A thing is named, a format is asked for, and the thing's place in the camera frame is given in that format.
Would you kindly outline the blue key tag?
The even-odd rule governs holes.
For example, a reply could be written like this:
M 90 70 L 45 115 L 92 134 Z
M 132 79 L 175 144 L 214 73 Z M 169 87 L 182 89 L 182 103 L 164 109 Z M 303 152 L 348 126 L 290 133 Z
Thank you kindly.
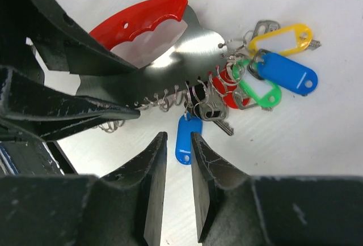
M 278 53 L 258 50 L 248 63 L 253 76 L 273 82 L 295 94 L 306 96 L 318 85 L 314 70 Z
M 191 164 L 191 133 L 202 133 L 202 120 L 186 112 L 178 122 L 175 157 L 183 165 Z

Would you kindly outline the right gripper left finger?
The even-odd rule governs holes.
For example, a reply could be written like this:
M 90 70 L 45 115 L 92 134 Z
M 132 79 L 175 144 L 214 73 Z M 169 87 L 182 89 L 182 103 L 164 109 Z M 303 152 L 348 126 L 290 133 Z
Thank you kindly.
M 82 245 L 160 245 L 167 133 L 96 181 L 82 215 Z

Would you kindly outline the red key tag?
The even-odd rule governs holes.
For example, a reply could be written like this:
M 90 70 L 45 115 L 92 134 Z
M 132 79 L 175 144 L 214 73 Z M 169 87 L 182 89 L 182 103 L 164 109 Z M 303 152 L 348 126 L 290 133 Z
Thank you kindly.
M 212 86 L 216 89 L 223 102 L 232 109 L 249 109 L 255 106 L 251 104 L 251 98 L 244 93 L 239 84 L 236 84 L 229 76 L 231 63 L 212 78 Z

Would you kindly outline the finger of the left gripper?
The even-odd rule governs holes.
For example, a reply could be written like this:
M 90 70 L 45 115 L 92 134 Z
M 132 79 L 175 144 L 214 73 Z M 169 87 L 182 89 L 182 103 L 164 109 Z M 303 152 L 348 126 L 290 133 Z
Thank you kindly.
M 108 121 L 139 116 L 136 109 L 68 95 L 1 66 L 2 141 L 57 141 Z
M 51 70 L 78 75 L 130 73 L 136 67 L 89 35 L 56 0 L 21 0 L 26 31 Z

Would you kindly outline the metal key holder red handle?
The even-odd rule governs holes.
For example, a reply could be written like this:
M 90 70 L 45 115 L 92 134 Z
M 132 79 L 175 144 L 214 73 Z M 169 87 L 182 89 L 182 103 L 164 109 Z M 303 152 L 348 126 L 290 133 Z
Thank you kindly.
M 121 10 L 98 24 L 90 35 L 106 49 L 155 33 L 167 21 L 184 21 L 185 31 L 146 66 L 129 73 L 81 76 L 78 96 L 88 96 L 128 107 L 169 110 L 168 97 L 205 82 L 222 70 L 226 54 L 223 37 L 200 25 L 188 0 L 147 0 Z

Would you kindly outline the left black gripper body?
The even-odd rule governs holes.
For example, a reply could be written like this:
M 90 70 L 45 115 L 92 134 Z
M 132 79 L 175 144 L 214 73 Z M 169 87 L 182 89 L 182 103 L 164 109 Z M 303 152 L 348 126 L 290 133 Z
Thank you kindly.
M 58 140 L 78 125 L 78 98 L 45 85 L 70 71 L 78 26 L 56 0 L 1 0 L 1 171 L 74 173 Z

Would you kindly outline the yellow key tag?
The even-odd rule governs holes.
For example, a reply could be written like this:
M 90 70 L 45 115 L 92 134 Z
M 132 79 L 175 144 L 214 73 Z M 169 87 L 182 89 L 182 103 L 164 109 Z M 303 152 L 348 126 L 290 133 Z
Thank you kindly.
M 282 27 L 253 38 L 247 49 L 253 55 L 259 50 L 291 56 L 304 50 L 315 50 L 322 46 L 313 39 L 312 30 L 305 24 L 297 23 Z

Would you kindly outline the silver key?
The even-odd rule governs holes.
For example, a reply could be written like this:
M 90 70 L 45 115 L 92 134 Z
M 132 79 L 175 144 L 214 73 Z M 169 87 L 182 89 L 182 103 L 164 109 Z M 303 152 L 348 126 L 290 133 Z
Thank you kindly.
M 230 137 L 234 135 L 234 129 L 226 121 L 227 106 L 220 99 L 205 99 L 197 103 L 195 110 L 203 121 L 213 122 Z

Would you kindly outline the green key tag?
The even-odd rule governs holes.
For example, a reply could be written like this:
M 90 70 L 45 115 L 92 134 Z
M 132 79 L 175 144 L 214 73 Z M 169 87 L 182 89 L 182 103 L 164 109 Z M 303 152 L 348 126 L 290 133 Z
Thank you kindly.
M 237 86 L 262 108 L 273 108 L 282 99 L 281 88 L 268 80 L 255 78 L 247 69 L 249 60 L 239 60 L 233 64 L 231 73 L 238 81 Z

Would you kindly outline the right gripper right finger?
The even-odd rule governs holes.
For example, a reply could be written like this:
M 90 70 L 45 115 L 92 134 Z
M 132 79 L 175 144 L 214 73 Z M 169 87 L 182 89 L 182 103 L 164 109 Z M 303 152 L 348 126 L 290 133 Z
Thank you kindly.
M 197 239 L 202 245 L 272 245 L 265 211 L 268 198 L 257 178 L 191 134 Z

